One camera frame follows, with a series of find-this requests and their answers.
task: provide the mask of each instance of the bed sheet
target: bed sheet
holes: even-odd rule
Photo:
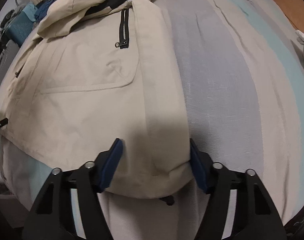
[[[257,171],[282,221],[304,205],[304,69],[294,28],[273,0],[155,0],[172,34],[190,137],[231,170]],[[0,108],[11,77],[0,88]],[[0,136],[0,171],[30,208],[53,167]],[[192,181],[175,205],[104,192],[115,239],[193,239],[208,196]],[[84,237],[72,192],[77,231]],[[235,192],[224,230],[229,236]]]

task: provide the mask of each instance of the silver bolt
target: silver bolt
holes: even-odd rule
[[[256,174],[256,172],[252,169],[247,170],[246,173],[249,174],[250,176],[254,176]]]
[[[61,171],[62,171],[62,170],[61,170],[60,168],[54,168],[54,169],[52,170],[52,174],[53,174],[53,175],[58,175]]]
[[[223,165],[221,163],[213,163],[213,168],[220,170],[223,168]]]
[[[95,165],[94,162],[87,162],[84,166],[87,168],[87,169],[90,169],[90,168],[93,168]]]

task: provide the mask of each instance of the blue stripe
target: blue stripe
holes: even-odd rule
[[[304,76],[297,61],[294,59],[287,47],[280,38],[274,33],[272,28],[252,10],[244,0],[231,0],[235,5],[244,11],[244,16],[248,22],[260,33],[267,41],[268,45],[274,50],[279,61],[283,64],[287,77],[291,83],[298,114],[301,121],[301,142],[302,142],[302,160],[300,166],[300,188],[296,211],[304,205]]]

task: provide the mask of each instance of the zipper pull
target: zipper pull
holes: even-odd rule
[[[121,46],[127,45],[127,44],[128,44],[127,41],[117,42],[117,43],[115,44],[115,47],[118,48],[118,47],[121,47]]]

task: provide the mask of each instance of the beige stripe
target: beige stripe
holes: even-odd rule
[[[274,51],[242,11],[229,0],[208,1],[230,31],[253,78],[262,124],[262,179],[285,223],[296,204],[301,159],[300,119],[291,85]]]

